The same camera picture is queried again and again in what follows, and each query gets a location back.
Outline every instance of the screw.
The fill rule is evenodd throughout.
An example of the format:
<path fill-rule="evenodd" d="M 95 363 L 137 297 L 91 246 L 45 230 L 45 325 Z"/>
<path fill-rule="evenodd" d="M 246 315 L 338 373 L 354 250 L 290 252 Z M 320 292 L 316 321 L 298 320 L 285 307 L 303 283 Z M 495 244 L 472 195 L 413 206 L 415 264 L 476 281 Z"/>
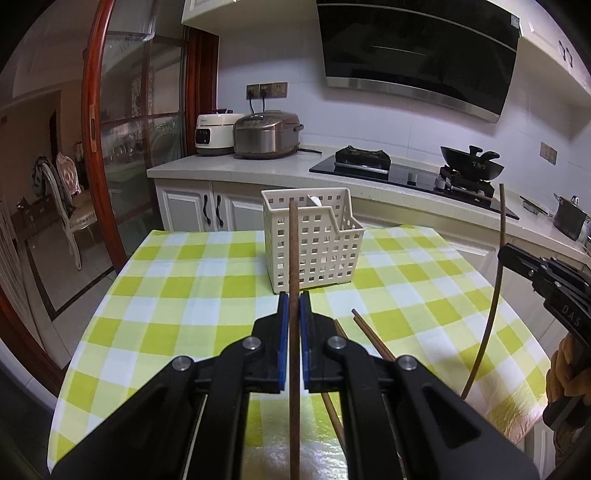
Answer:
<path fill-rule="evenodd" d="M 187 370 L 191 366 L 192 363 L 193 363 L 193 360 L 191 360 L 188 356 L 185 356 L 185 355 L 178 356 L 177 358 L 175 358 L 173 360 L 173 368 L 177 372 L 184 372 L 185 370 Z"/>
<path fill-rule="evenodd" d="M 330 337 L 327 342 L 329 347 L 334 348 L 335 350 L 342 350 L 347 345 L 347 341 L 343 337 L 334 336 Z"/>
<path fill-rule="evenodd" d="M 242 346 L 246 350 L 256 350 L 262 345 L 261 339 L 259 337 L 246 337 L 242 341 Z"/>
<path fill-rule="evenodd" d="M 417 359 L 413 356 L 403 355 L 400 358 L 398 358 L 398 365 L 400 365 L 400 368 L 402 368 L 403 370 L 411 372 L 412 370 L 415 370 L 417 368 L 418 363 Z"/>

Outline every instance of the wok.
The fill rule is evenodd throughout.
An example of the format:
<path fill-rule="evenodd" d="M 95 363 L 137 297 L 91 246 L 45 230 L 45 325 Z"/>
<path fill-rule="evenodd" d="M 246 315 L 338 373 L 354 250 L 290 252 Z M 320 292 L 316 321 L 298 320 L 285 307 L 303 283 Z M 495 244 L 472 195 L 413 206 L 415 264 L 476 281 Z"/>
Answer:
<path fill-rule="evenodd" d="M 485 152 L 478 157 L 477 154 L 481 152 L 481 148 L 473 145 L 470 146 L 470 153 L 449 147 L 441 148 L 441 153 L 447 164 L 458 171 L 466 180 L 494 180 L 505 167 L 491 160 L 501 156 L 496 152 Z"/>

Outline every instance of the table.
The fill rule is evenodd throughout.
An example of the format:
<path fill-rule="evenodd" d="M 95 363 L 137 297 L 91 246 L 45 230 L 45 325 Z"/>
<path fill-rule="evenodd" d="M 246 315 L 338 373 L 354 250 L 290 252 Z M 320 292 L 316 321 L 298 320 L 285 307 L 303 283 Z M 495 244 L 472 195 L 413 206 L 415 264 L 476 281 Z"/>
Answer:
<path fill-rule="evenodd" d="M 171 358 L 217 355 L 273 313 L 263 232 L 152 232 L 99 305 L 66 374 L 51 427 L 52 467 Z M 353 280 L 310 290 L 315 312 L 339 319 L 377 355 L 351 309 L 392 353 L 416 356 L 460 392 L 491 305 L 491 285 L 430 228 L 370 229 Z M 517 442 L 543 412 L 550 362 L 501 299 L 468 402 Z M 337 396 L 333 400 L 338 405 Z M 288 395 L 252 395 L 243 478 L 287 475 Z M 302 478 L 345 478 L 319 395 L 302 393 Z"/>

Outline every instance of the kitchen counter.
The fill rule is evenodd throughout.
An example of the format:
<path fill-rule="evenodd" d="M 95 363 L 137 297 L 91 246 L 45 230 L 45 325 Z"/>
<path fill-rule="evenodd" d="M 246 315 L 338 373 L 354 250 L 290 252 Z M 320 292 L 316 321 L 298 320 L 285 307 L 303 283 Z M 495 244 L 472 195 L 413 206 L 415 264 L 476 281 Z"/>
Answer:
<path fill-rule="evenodd" d="M 309 169 L 312 166 L 333 155 L 337 150 L 326 147 L 312 148 L 321 150 L 322 155 L 298 152 L 277 160 L 244 160 L 234 155 L 193 155 L 151 168 L 148 170 L 148 177 L 252 183 L 287 188 L 348 187 L 352 197 L 427 212 L 494 231 L 500 229 L 498 214 L 457 200 L 376 181 L 310 173 Z M 439 171 L 438 167 L 404 158 L 393 157 L 392 162 L 423 170 Z M 585 253 L 582 244 L 572 241 L 558 231 L 548 217 L 536 216 L 525 210 L 518 193 L 507 191 L 506 205 L 519 216 L 519 220 L 507 219 L 508 236 L 558 252 L 591 267 L 591 258 Z"/>

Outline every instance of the white wall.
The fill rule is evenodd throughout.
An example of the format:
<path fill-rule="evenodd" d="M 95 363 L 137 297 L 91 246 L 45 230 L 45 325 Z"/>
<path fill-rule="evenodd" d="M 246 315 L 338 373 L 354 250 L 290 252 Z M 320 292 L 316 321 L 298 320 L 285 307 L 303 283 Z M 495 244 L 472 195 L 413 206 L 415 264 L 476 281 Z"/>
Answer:
<path fill-rule="evenodd" d="M 33 192 L 33 164 L 40 155 L 51 158 L 49 119 L 59 109 L 59 92 L 19 103 L 0 111 L 7 122 L 0 125 L 0 181 L 10 214 L 24 196 L 29 203 L 38 200 Z"/>
<path fill-rule="evenodd" d="M 572 107 L 571 138 L 564 195 L 578 195 L 581 208 L 591 215 L 591 109 Z"/>
<path fill-rule="evenodd" d="M 59 147 L 60 151 L 70 158 L 76 158 L 74 145 L 82 141 L 81 102 L 80 80 L 72 80 L 61 85 L 60 108 L 57 112 Z"/>
<path fill-rule="evenodd" d="M 567 194 L 570 168 L 569 107 L 516 66 L 501 120 L 490 124 L 444 107 L 394 95 L 328 88 L 316 22 L 276 30 L 225 34 L 220 39 L 217 105 L 248 113 L 250 83 L 289 82 L 287 99 L 267 108 L 297 113 L 306 144 L 383 148 L 388 154 L 443 165 L 442 145 L 469 145 L 501 154 L 499 181 L 524 196 L 556 207 Z M 261 101 L 255 100 L 255 109 Z M 540 141 L 558 150 L 558 163 L 539 156 Z"/>

